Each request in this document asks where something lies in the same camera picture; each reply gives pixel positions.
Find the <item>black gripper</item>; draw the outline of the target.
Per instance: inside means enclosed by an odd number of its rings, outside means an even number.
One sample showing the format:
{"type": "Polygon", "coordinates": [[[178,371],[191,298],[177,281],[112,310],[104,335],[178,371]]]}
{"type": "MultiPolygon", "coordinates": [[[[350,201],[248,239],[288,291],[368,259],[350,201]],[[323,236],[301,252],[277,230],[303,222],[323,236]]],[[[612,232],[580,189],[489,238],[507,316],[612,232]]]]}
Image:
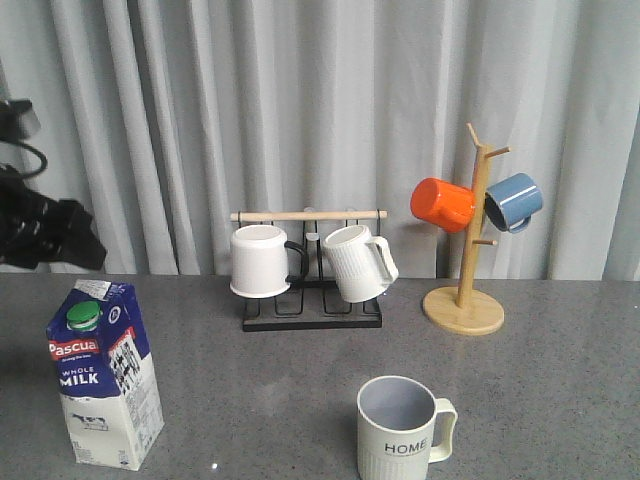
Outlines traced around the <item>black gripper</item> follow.
{"type": "Polygon", "coordinates": [[[17,174],[1,165],[1,263],[31,270],[52,262],[102,269],[107,251],[85,208],[31,190],[17,174]]]}

